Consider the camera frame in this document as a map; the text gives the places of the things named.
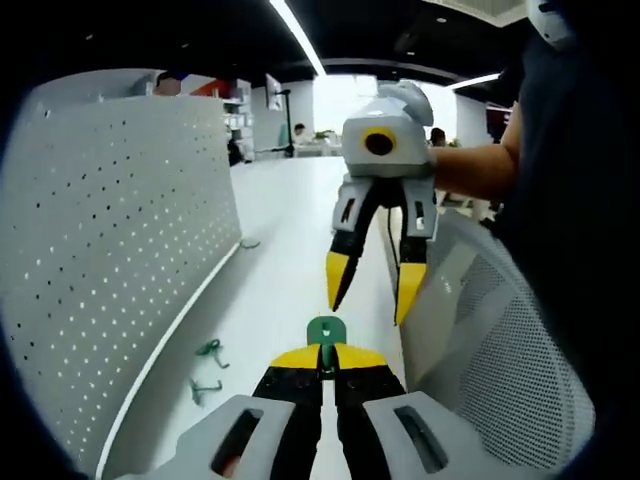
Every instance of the pegboard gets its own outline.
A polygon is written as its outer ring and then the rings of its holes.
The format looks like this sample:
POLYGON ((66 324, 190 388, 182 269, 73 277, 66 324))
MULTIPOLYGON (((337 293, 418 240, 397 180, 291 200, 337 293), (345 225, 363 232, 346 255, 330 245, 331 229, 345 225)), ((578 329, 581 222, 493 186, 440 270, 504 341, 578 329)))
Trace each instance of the pegboard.
POLYGON ((82 471, 151 352, 236 248, 222 105, 136 97, 20 124, 0 184, 14 361, 82 471))

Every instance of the gray gripper housing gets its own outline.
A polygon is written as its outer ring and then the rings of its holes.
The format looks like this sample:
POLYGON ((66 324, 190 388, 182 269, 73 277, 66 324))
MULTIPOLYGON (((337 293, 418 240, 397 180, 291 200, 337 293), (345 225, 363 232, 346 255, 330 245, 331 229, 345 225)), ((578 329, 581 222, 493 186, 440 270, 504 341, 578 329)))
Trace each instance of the gray gripper housing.
MULTIPOLYGON (((175 456, 144 475, 120 480, 222 480, 212 471, 228 437, 246 435, 242 418, 257 420, 234 480, 269 480, 294 405, 237 395, 185 432, 175 456)), ((422 392, 364 403, 392 480, 539 480, 545 473, 512 467, 488 454, 471 424, 422 392)))
MULTIPOLYGON (((373 187, 372 177, 344 176, 338 202, 333 210, 333 228, 354 232, 365 198, 373 187)), ((438 208, 433 176, 399 179, 407 203, 407 236, 435 241, 438 208)))

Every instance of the yellow and black jaw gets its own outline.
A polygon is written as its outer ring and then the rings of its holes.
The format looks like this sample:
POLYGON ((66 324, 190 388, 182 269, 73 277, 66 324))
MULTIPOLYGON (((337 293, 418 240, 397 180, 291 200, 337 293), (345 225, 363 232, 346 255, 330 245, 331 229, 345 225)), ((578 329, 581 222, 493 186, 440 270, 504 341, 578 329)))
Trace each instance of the yellow and black jaw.
MULTIPOLYGON (((346 342, 346 330, 343 340, 346 342)), ((321 436, 323 380, 334 382, 338 437, 352 478, 390 478, 383 447, 364 404, 403 395, 404 388, 383 355, 331 340, 276 358, 253 393, 295 405, 270 478, 309 478, 321 436)))
POLYGON ((327 293, 334 312, 353 281, 375 211, 402 210, 396 325, 407 316, 427 274, 427 241, 434 238, 437 209, 433 178, 372 178, 357 183, 345 177, 334 211, 336 234, 327 255, 327 293))
POLYGON ((349 290, 362 254, 364 238, 357 237, 357 233, 336 232, 327 254, 327 294, 329 307, 334 312, 349 290))
POLYGON ((396 325, 409 313, 427 275, 427 242, 424 238, 403 237, 400 240, 400 268, 396 291, 396 325))

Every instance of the white desk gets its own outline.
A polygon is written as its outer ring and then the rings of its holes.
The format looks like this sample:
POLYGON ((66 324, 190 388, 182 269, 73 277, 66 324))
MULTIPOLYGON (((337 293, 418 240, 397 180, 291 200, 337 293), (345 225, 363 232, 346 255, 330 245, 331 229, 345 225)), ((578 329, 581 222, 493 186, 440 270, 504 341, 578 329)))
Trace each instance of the white desk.
MULTIPOLYGON (((250 395, 269 363, 306 343, 306 326, 329 314, 325 256, 331 215, 345 173, 339 157, 298 158, 232 168, 237 207, 246 237, 261 241, 239 250, 187 314, 153 367, 127 414, 105 478, 142 472, 171 458, 179 435, 235 394, 250 395), (221 358, 197 359, 195 350, 220 338, 221 358), (193 377, 223 383, 219 393, 191 400, 193 377)), ((380 229, 372 224, 364 255, 338 316, 348 342, 382 352, 404 383, 400 335, 380 229)), ((323 438, 312 478, 348 479, 337 440, 332 389, 325 382, 323 438)))

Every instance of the window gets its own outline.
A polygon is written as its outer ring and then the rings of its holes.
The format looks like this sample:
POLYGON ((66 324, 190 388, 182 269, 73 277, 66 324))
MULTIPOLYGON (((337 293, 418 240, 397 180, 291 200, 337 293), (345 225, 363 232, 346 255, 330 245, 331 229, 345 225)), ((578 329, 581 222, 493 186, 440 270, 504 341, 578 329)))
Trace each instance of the window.
POLYGON ((313 118, 316 131, 342 134, 345 120, 365 107, 378 93, 376 77, 328 75, 313 81, 313 118))

